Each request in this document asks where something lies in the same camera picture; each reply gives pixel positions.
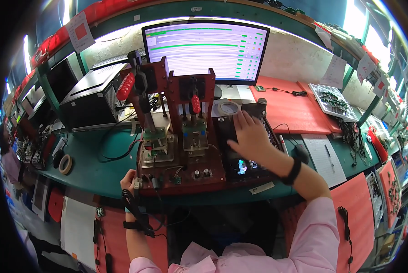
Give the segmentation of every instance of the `workbench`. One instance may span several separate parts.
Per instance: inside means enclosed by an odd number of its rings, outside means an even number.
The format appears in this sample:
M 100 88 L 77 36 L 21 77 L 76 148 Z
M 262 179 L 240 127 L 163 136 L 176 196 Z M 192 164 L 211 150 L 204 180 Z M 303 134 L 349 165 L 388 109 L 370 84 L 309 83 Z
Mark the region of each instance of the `workbench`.
M 101 138 L 105 132 L 106 130 L 68 133 L 69 140 L 64 147 L 64 151 L 65 154 L 69 154 L 73 159 L 71 172 L 68 175 L 63 175 L 58 169 L 54 169 L 52 166 L 52 156 L 48 159 L 46 169 L 39 172 L 44 176 L 69 187 L 75 187 L 101 196 L 120 199 L 121 190 L 119 182 L 129 169 L 136 168 L 135 159 L 138 146 L 135 145 L 131 150 L 130 155 L 132 158 L 126 156 L 117 161 L 101 163 L 100 160 L 102 159 L 99 154 L 99 148 Z M 60 139 L 62 136 L 66 137 L 66 133 L 58 134 L 57 139 Z M 300 134 L 283 135 L 286 140 L 288 140 L 290 136 L 293 137 L 292 140 L 295 140 L 296 143 L 305 145 Z M 130 143 L 135 137 L 139 139 L 140 135 L 131 136 L 130 128 L 112 130 L 103 144 L 102 152 L 108 157 L 120 156 L 128 149 Z M 332 139 L 332 137 L 329 136 L 329 140 L 338 155 L 346 177 L 352 177 L 379 162 L 373 146 L 369 143 L 368 146 L 372 153 L 373 160 L 367 162 L 365 165 L 363 161 L 361 161 L 360 156 L 357 155 L 358 163 L 357 166 L 353 167 L 352 163 L 354 160 L 350 155 L 349 145 L 344 144 L 342 139 Z M 285 143 L 289 155 L 294 155 L 294 143 L 291 141 L 286 141 Z M 311 158 L 308 165 L 315 169 Z M 254 195 L 251 195 L 248 191 L 254 187 L 248 186 L 201 194 L 163 196 L 163 202 L 172 205 L 233 204 L 273 199 L 296 194 L 296 191 L 292 189 L 292 187 L 286 186 L 278 181 L 275 181 L 274 184 L 275 187 Z

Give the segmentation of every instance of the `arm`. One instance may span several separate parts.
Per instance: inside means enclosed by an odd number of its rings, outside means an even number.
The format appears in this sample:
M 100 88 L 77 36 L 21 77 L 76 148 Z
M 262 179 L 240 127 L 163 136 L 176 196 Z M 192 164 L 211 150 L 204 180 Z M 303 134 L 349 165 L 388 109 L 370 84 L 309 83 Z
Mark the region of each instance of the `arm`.
M 294 160 L 272 146 L 261 121 L 241 111 L 233 118 L 238 143 L 228 140 L 228 145 L 246 159 L 258 162 L 279 177 L 288 176 Z M 301 165 L 293 188 L 307 201 L 307 204 L 318 197 L 331 198 L 330 189 L 325 180 L 304 163 Z
M 125 177 L 120 181 L 120 187 L 123 190 L 129 190 L 134 194 L 134 176 L 136 171 L 131 169 L 127 172 Z M 136 218 L 129 212 L 125 212 L 125 221 L 134 222 Z M 151 251 L 149 250 L 148 243 L 146 242 L 145 234 L 135 229 L 126 230 L 127 249 L 130 261 L 138 257 L 145 257 L 152 261 Z

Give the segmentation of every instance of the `computer tower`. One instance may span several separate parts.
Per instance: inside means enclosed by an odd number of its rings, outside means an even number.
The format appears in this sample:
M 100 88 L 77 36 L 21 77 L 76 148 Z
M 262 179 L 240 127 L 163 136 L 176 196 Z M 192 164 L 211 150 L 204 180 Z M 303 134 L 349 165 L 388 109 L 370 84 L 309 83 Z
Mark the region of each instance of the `computer tower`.
M 60 109 L 72 128 L 114 123 L 115 107 L 120 106 L 116 92 L 122 82 L 120 71 L 129 64 L 115 64 L 89 71 L 69 92 Z

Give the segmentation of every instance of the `person's right hand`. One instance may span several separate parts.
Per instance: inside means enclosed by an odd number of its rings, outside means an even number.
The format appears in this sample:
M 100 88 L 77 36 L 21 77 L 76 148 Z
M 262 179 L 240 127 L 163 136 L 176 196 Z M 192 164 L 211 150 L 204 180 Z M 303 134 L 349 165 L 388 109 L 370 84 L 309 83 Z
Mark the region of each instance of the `person's right hand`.
M 275 149 L 269 141 L 263 124 L 245 111 L 237 112 L 233 119 L 238 142 L 230 139 L 227 144 L 245 159 L 262 164 L 261 159 L 264 158 L 264 155 L 270 149 Z

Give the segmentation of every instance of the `black mouse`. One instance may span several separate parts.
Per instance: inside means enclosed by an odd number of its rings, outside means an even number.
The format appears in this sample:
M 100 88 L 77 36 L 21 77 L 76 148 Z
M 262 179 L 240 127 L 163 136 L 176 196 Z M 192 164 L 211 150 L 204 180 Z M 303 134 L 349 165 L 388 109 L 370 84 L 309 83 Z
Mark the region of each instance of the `black mouse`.
M 62 160 L 63 156 L 65 156 L 65 152 L 63 151 L 63 149 L 59 149 L 54 157 L 53 157 L 53 167 L 54 168 L 58 168 L 60 161 Z
M 295 154 L 301 159 L 302 162 L 308 164 L 310 161 L 309 151 L 305 148 L 303 144 L 295 145 Z

